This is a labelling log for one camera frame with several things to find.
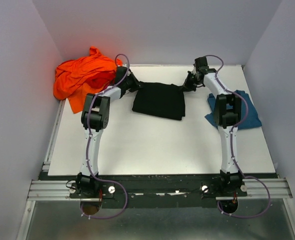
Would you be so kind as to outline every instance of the white table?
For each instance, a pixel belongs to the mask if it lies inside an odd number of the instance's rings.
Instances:
[[[192,66],[131,66],[139,81],[182,85]],[[249,89],[241,66],[225,66],[220,78],[231,90]],[[112,102],[102,135],[100,175],[217,174],[221,169],[218,130],[206,119],[210,91],[185,92],[182,121],[132,112],[136,93]],[[73,114],[66,100],[57,132],[49,176],[77,175],[85,149],[81,113]],[[261,128],[237,132],[239,165],[245,173],[275,173]]]

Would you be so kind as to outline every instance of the blue towel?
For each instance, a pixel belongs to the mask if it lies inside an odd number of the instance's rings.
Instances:
[[[249,95],[245,91],[236,90],[235,92],[237,94],[240,94],[246,100],[247,105],[248,105],[247,118],[246,118],[245,122],[241,123],[238,126],[238,129],[239,130],[240,129],[253,129],[253,128],[262,127],[262,123],[259,119],[258,112],[257,112],[256,108],[253,106],[253,103],[251,102]],[[207,102],[212,110],[212,113],[206,115],[205,118],[206,118],[206,120],[208,120],[208,122],[212,126],[217,128],[218,126],[215,124],[214,118],[213,118],[213,111],[214,111],[214,106],[216,104],[216,99],[214,98],[212,93],[208,95]],[[246,106],[242,101],[241,119],[244,118],[245,114],[246,114]]]

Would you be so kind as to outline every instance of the orange shirt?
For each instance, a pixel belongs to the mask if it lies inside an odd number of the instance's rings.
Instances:
[[[61,63],[55,70],[53,95],[64,100],[68,98],[73,113],[83,110],[86,95],[96,94],[107,88],[116,77],[115,62],[91,46],[89,56]]]

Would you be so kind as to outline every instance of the crumpled fabric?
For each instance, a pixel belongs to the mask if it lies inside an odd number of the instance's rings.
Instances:
[[[122,61],[117,59],[118,66]],[[73,113],[83,110],[87,94],[96,94],[106,89],[116,77],[114,60],[104,56],[91,46],[89,56],[61,63],[55,70],[53,95],[58,100],[68,98]]]
[[[238,127],[239,130],[242,129],[254,129],[254,128],[259,128],[262,127],[262,123],[259,119],[259,115],[258,112],[256,110],[256,108],[254,107],[249,94],[247,94],[245,91],[241,91],[241,90],[236,90],[235,91],[237,94],[241,95],[245,101],[247,102],[247,106],[248,106],[248,115],[247,118],[245,119],[244,122],[242,122]],[[211,108],[212,113],[208,114],[205,116],[206,120],[208,120],[208,122],[218,128],[218,126],[216,125],[215,121],[214,121],[214,116],[213,116],[213,112],[214,112],[214,107],[216,105],[216,98],[214,97],[214,95],[212,93],[210,93],[208,95],[207,98],[207,102]],[[244,102],[242,101],[241,104],[241,119],[244,118],[246,114],[246,105],[244,104]]]
[[[160,118],[182,120],[186,105],[180,86],[160,82],[140,82],[133,102],[133,112]]]

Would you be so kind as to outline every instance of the gray wall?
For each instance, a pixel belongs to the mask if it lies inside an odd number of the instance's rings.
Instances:
[[[61,61],[30,0],[0,1],[0,240],[16,238],[31,179],[41,170]]]
[[[245,66],[277,171],[295,201],[295,1],[283,0]]]
[[[64,60],[97,46],[135,64],[245,64],[281,0],[33,0]]]

